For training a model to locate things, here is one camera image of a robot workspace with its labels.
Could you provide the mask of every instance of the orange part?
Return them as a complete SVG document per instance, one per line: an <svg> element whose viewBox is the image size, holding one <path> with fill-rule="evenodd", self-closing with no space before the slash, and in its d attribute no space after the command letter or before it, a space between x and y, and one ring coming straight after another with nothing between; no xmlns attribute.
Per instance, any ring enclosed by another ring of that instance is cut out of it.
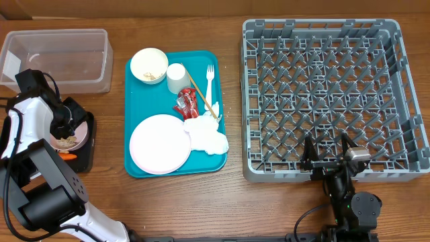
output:
<svg viewBox="0 0 430 242"><path fill-rule="evenodd" d="M66 154L66 153L59 153L59 155L65 161L70 161L70 160L75 159L77 157L74 154Z"/></svg>

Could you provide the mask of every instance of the red wrapper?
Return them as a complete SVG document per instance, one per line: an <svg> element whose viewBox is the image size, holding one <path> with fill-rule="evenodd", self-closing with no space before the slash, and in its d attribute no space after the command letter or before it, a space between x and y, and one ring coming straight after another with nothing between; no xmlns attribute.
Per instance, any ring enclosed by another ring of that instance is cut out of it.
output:
<svg viewBox="0 0 430 242"><path fill-rule="evenodd" d="M174 110L182 114L183 119L197 118L199 110L197 109L196 90L194 88L182 89L177 94L177 105L173 107Z"/></svg>

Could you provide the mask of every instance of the wall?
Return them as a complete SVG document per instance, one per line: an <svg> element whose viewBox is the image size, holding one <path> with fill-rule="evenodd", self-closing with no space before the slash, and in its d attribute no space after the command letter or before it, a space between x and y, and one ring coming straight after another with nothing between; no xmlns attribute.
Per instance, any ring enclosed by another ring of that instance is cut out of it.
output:
<svg viewBox="0 0 430 242"><path fill-rule="evenodd" d="M7 19L428 13L427 0L0 0Z"/></svg>

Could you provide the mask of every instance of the white cup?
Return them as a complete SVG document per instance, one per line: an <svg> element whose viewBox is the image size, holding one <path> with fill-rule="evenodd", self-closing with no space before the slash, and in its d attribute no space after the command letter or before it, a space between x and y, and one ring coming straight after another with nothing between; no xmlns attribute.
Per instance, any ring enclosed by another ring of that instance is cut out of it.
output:
<svg viewBox="0 0 430 242"><path fill-rule="evenodd" d="M182 64L173 63L167 67L167 87L174 94L178 94L186 87L191 87L191 81Z"/></svg>

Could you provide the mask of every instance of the white paper plate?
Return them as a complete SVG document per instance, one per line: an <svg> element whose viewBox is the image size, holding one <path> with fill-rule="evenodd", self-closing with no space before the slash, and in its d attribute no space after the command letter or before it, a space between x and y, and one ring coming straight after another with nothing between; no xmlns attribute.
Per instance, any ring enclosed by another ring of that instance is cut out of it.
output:
<svg viewBox="0 0 430 242"><path fill-rule="evenodd" d="M159 114L143 120L130 138L130 154L141 170L155 175L179 169L191 153L191 138L183 121Z"/></svg>

